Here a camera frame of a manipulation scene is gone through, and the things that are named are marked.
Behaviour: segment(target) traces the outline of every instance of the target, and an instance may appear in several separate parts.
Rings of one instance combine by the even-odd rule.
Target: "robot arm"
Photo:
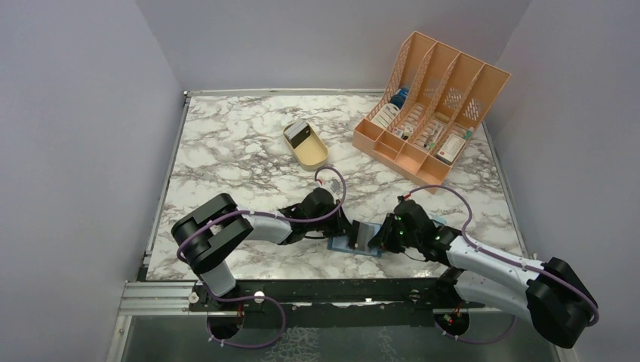
[[[426,260],[448,265],[454,271],[448,273],[445,288],[441,290],[452,300],[499,308],[531,322],[550,342],[564,348],[573,346],[591,320],[592,308],[557,281],[529,269],[555,275],[595,304],[566,262],[556,258],[549,262],[529,260],[485,245],[482,245],[484,252],[480,252],[480,244],[473,239],[467,242],[460,230],[438,227],[415,201],[398,199],[400,203],[393,213],[387,214],[380,231],[369,241],[369,247],[393,253],[415,247]],[[291,244],[302,240],[310,231],[327,237],[347,235],[351,241],[357,240],[358,229],[346,219],[341,208],[331,217],[319,217],[336,206],[330,192],[317,188],[303,202],[280,209],[275,215],[318,221],[289,223],[276,219],[275,215],[257,215],[239,207],[228,194],[220,194],[178,221],[171,234],[191,269],[214,295],[223,296],[235,286],[235,278],[224,260],[243,240]],[[209,223],[220,218],[223,219],[221,229],[214,234]]]

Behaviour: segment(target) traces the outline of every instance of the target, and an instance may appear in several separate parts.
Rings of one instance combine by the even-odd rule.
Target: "screw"
[[[254,296],[264,296],[264,293],[263,293],[263,292],[261,292],[261,291],[257,291],[257,292],[254,294]],[[260,304],[260,303],[264,302],[264,298],[256,298],[256,299],[254,299],[254,302],[256,302],[256,303]]]
[[[189,298],[187,299],[189,300],[189,303],[196,304],[200,300],[200,297],[196,292],[191,292],[191,294],[189,294]]]
[[[412,301],[417,302],[418,299],[420,299],[420,291],[413,289],[410,293],[409,293],[409,299],[411,299]]]

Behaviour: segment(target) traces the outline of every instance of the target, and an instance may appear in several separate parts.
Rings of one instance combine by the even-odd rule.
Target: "white wall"
[[[566,259],[602,319],[581,362],[638,360],[640,2],[533,0],[488,124],[531,251]]]
[[[137,0],[188,90],[382,88],[414,31],[493,63],[531,0]]]
[[[0,5],[0,360],[103,360],[183,96],[133,0]]]

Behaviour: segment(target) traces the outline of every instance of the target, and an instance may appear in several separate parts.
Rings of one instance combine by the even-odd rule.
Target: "marble countertop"
[[[317,185],[285,145],[282,129],[298,119],[314,125],[329,148],[329,164],[345,176],[344,209],[351,219],[381,223],[396,196],[415,187],[354,148],[355,126],[379,97],[364,95],[269,95],[193,97],[189,104],[174,169],[159,220],[147,280],[195,280],[175,254],[171,226],[221,192],[252,210],[275,210],[303,200]],[[320,177],[334,177],[323,171]],[[454,187],[471,204],[474,238],[516,255],[522,250],[484,129],[478,130],[449,173]],[[444,190],[412,196],[427,213],[461,227],[461,202]],[[410,255],[420,258],[416,250]],[[417,262],[403,254],[377,259],[327,249],[326,240],[288,246],[245,241],[226,259],[238,279],[416,278],[438,276],[446,267]]]

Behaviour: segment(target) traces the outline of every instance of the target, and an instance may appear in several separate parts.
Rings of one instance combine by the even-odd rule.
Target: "peach desk organizer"
[[[469,140],[451,165],[438,160],[436,152],[450,134],[464,138],[470,127],[474,132],[479,129],[509,76],[503,70],[414,32],[402,43],[382,99],[355,127],[353,145],[417,185],[440,185]],[[397,90],[409,84],[407,100],[389,126],[384,129],[371,123]],[[429,150],[425,143],[436,112],[449,117],[449,121],[435,147]],[[394,128],[404,129],[406,124],[415,126],[407,140],[391,133]]]

